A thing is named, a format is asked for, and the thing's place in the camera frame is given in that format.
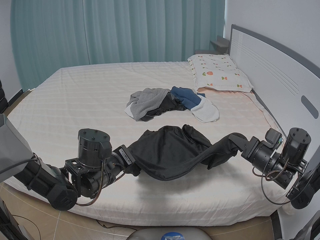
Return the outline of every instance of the wall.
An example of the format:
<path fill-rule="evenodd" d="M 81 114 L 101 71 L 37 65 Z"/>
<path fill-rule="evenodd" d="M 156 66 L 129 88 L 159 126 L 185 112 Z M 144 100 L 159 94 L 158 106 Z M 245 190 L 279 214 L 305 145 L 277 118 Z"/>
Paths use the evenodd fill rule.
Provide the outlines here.
<path fill-rule="evenodd" d="M 8 101 L 21 90 L 12 53 L 10 11 L 11 0 L 0 0 L 0 80 Z"/>
<path fill-rule="evenodd" d="M 231 24 L 282 43 L 320 67 L 320 0 L 226 0 L 225 37 Z M 320 210 L 320 191 L 305 209 L 293 216 L 279 209 L 282 236 L 293 238 Z"/>

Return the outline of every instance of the bed sheet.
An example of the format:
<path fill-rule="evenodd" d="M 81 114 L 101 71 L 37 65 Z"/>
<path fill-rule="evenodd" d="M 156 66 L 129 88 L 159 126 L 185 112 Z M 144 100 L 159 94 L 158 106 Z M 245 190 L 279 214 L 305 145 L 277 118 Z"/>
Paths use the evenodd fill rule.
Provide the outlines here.
<path fill-rule="evenodd" d="M 189 111 L 170 111 L 149 122 L 135 122 L 125 112 L 130 94 L 146 87 L 193 88 L 188 62 L 116 63 L 62 68 L 33 90 L 8 118 L 47 164 L 64 166 L 77 157 L 78 130 L 93 128 L 108 133 L 113 148 L 129 146 L 145 130 L 165 125 L 193 126 L 211 143 L 239 132 L 248 139 L 264 139 L 266 131 L 278 126 L 253 93 L 202 92 L 219 109 L 216 122 L 201 123 Z M 263 196 L 260 178 L 240 153 L 226 163 L 207 170 L 199 164 L 187 175 L 159 181 L 143 171 L 138 177 L 125 175 L 104 189 L 97 202 L 70 211 L 91 218 L 141 226 L 231 225 L 255 216 L 269 216 L 278 206 Z M 18 180 L 10 186 L 46 201 L 28 191 Z M 275 202 L 286 200 L 285 190 L 264 182 L 266 194 Z M 81 197 L 80 203 L 88 198 Z"/>

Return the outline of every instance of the pillow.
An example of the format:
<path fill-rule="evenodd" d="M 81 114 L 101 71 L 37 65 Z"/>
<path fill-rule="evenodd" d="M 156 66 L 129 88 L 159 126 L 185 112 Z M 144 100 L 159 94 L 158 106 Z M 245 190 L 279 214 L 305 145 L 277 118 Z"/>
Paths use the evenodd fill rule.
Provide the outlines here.
<path fill-rule="evenodd" d="M 207 87 L 218 91 L 249 93 L 254 87 L 227 54 L 195 54 L 188 58 L 188 62 L 196 90 Z"/>

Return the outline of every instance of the white sticker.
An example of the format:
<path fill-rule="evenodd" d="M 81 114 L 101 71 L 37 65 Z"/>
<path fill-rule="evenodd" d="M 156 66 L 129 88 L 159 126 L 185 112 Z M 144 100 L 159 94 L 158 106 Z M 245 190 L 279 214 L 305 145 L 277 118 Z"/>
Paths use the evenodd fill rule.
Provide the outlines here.
<path fill-rule="evenodd" d="M 122 155 L 122 157 L 127 161 L 128 165 L 132 164 L 131 160 L 129 159 L 129 157 L 127 156 L 127 154 L 125 153 L 125 151 L 122 148 L 119 149 L 119 152 Z"/>

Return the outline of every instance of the tile floor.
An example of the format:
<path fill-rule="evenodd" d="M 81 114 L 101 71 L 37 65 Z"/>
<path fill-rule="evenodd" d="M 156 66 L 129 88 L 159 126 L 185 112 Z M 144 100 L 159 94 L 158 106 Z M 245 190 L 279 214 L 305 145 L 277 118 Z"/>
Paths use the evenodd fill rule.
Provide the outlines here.
<path fill-rule="evenodd" d="M 14 215 L 33 221 L 40 230 L 42 240 L 125 240 L 133 230 L 128 228 L 105 229 L 95 219 L 68 211 L 54 210 L 49 204 L 22 193 L 5 183 L 0 185 L 0 196 Z M 34 239 L 39 239 L 37 228 L 23 218 L 16 218 Z M 114 224 L 102 222 L 107 227 Z M 200 227 L 214 240 L 273 240 L 270 217 L 256 217 L 231 226 Z"/>

